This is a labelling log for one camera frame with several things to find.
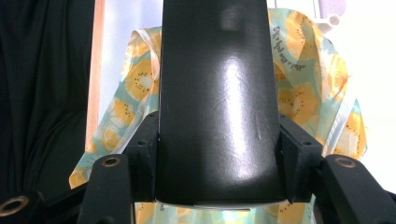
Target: glossy black surface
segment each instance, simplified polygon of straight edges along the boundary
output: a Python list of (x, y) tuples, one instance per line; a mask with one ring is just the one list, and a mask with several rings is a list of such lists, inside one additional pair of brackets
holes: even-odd
[(157, 162), (163, 203), (285, 199), (264, 0), (165, 0)]

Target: kiwi slice pattern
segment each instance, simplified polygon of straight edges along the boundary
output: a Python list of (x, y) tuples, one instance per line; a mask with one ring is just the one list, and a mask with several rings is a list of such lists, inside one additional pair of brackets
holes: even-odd
[[(293, 119), (323, 145), (348, 90), (345, 60), (304, 14), (268, 9), (279, 113)], [(98, 158), (122, 150), (141, 120), (158, 110), (162, 28), (133, 31), (119, 85), (78, 165), (72, 188), (85, 183)], [(367, 148), (357, 101), (330, 153), (360, 159)], [(313, 202), (279, 203), (244, 211), (209, 211), (136, 203), (137, 223), (311, 223)]]

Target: screw hole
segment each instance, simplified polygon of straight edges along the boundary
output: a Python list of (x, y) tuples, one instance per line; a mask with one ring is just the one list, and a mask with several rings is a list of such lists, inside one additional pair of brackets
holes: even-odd
[(120, 159), (117, 157), (110, 157), (104, 161), (102, 161), (102, 165), (105, 167), (115, 166), (120, 163)]
[(336, 158), (335, 162), (346, 168), (354, 168), (356, 166), (356, 163), (354, 161), (341, 157)]
[(21, 211), (28, 203), (29, 199), (25, 196), (9, 199), (5, 203), (0, 204), (0, 217), (7, 217), (15, 214)]

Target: black fabric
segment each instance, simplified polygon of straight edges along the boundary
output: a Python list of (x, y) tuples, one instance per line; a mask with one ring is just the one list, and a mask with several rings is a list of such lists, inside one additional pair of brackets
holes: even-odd
[(93, 6), (0, 1), (0, 197), (69, 190), (84, 151)]

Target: brass grommet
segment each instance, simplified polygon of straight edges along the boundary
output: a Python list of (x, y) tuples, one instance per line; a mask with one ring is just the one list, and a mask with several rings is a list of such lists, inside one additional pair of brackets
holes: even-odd
[(105, 167), (115, 166), (120, 163), (120, 158), (117, 157), (110, 157), (106, 160), (102, 161), (102, 165)]
[(4, 203), (0, 204), (0, 217), (7, 217), (12, 214), (15, 214), (29, 203), (29, 199), (25, 196), (18, 196), (15, 198), (8, 199)]
[(356, 167), (356, 163), (352, 160), (347, 159), (347, 158), (337, 157), (337, 158), (335, 158), (335, 162), (337, 162), (339, 165), (344, 166), (346, 168), (355, 168)]

